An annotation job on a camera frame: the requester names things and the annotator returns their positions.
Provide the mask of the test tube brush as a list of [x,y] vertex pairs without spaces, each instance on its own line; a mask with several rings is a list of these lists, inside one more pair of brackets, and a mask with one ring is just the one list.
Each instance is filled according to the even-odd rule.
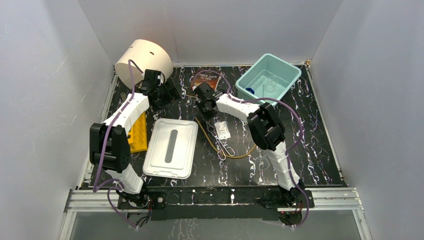
[[195,100],[198,99],[198,96],[197,95],[189,95],[189,94],[187,94],[186,97],[192,98],[192,99],[195,99]]

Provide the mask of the test tube with blue cap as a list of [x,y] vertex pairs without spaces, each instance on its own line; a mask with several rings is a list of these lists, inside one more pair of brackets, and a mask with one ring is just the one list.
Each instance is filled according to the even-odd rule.
[[247,88],[245,88],[245,90],[248,91],[251,94],[255,94],[255,90],[252,89],[251,87],[247,87]]

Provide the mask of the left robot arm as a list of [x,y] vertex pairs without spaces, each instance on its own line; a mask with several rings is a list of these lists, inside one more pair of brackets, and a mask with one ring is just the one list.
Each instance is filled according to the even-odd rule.
[[122,192],[130,194],[129,200],[137,208],[147,206],[150,198],[130,164],[128,135],[150,106],[163,108],[179,97],[175,84],[161,71],[146,69],[143,80],[133,85],[122,105],[103,123],[93,123],[89,129],[90,163],[108,173]]

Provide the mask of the teal plastic bin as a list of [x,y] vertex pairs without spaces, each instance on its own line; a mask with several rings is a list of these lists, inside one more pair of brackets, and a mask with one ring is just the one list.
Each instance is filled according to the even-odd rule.
[[300,68],[266,53],[236,81],[237,98],[281,100],[301,73]]

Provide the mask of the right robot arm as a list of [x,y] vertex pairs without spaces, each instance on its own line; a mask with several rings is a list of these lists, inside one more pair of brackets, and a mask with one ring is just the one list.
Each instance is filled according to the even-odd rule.
[[247,123],[253,142],[264,151],[277,175],[282,202],[295,207],[302,199],[305,187],[288,156],[285,127],[275,108],[268,102],[257,104],[230,93],[213,90],[201,83],[194,89],[197,107],[206,118],[216,113],[229,114]]

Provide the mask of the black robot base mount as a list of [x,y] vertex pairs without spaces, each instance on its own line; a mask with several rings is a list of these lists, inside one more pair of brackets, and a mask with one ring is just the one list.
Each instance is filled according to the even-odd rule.
[[310,190],[290,191],[277,185],[221,187],[150,186],[141,193],[120,193],[118,209],[151,210],[152,220],[174,219],[263,219],[299,223],[300,211],[315,207]]

